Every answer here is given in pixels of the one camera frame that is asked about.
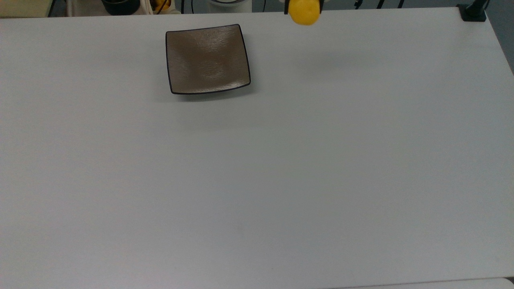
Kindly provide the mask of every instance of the yellow ball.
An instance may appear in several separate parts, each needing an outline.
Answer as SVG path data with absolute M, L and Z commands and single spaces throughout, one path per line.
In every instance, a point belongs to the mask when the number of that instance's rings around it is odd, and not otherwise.
M 319 0 L 289 0 L 287 13 L 300 25 L 312 25 L 320 17 Z

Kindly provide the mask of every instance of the brown plate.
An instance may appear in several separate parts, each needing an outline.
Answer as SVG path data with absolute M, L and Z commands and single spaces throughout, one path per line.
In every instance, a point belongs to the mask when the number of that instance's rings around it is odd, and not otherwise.
M 166 32 L 171 92 L 204 94 L 250 84 L 250 68 L 239 24 Z

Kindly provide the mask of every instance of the table surface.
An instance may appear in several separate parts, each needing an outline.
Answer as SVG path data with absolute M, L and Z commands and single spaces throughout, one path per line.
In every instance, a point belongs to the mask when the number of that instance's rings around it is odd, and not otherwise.
M 252 84 L 170 93 L 167 30 L 239 23 Z M 0 20 L 0 283 L 514 276 L 514 77 L 456 8 Z
M 53 0 L 1 0 L 0 17 L 48 17 Z

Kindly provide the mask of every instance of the plate rim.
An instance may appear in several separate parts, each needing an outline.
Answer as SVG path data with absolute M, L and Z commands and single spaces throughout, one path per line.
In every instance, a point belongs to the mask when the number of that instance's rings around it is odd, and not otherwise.
M 237 86 L 237 87 L 228 88 L 228 89 L 221 89 L 221 90 L 208 91 L 208 92 L 201 92 L 201 93 L 183 93 L 183 92 L 174 92 L 174 91 L 173 91 L 173 86 L 171 85 L 171 76 L 170 76 L 170 57 L 169 57 L 169 55 L 168 55 L 168 34 L 169 34 L 169 33 L 173 33 L 173 32 L 194 31 L 194 30 L 206 30 L 206 29 L 215 29 L 215 28 L 229 27 L 229 26 L 237 26 L 237 27 L 239 28 L 239 33 L 240 33 L 240 35 L 241 35 L 241 40 L 243 41 L 243 49 L 244 49 L 244 51 L 245 51 L 246 68 L 248 69 L 248 83 L 245 83 L 245 84 L 240 85 L 240 86 Z M 238 89 L 238 88 L 241 88 L 241 87 L 248 86 L 248 85 L 250 85 L 250 83 L 252 82 L 252 77 L 251 77 L 251 74 L 250 74 L 250 62 L 248 61 L 248 52 L 247 52 L 247 50 L 246 50 L 245 38 L 243 37 L 243 31 L 241 30 L 241 25 L 239 25 L 238 23 L 236 23 L 236 24 L 230 24 L 230 25 L 221 25 L 221 26 L 214 26 L 214 27 L 206 27 L 206 28 L 195 28 L 195 29 L 184 29 L 184 30 L 166 31 L 165 45 L 166 45 L 166 69 L 167 69 L 167 71 L 168 71 L 168 82 L 170 83 L 170 90 L 171 90 L 171 93 L 172 93 L 172 94 L 177 94 L 177 95 L 198 95 L 198 94 L 210 94 L 210 93 L 226 92 L 226 91 L 231 91 L 231 90 L 234 90 L 234 89 Z

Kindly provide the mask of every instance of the black cable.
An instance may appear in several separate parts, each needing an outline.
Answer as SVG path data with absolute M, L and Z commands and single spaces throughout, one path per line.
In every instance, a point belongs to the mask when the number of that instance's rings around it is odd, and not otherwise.
M 160 12 L 162 11 L 162 9 L 164 8 L 164 5 L 166 5 L 166 2 L 168 2 L 168 0 L 164 0 L 164 2 L 162 2 L 161 8 L 159 8 L 159 11 L 157 12 L 157 15 L 159 15 L 159 14 L 160 14 Z
M 355 3 L 354 3 L 355 10 L 359 9 L 359 7 L 362 5 L 363 1 L 364 0 L 357 0 L 357 1 L 355 1 Z

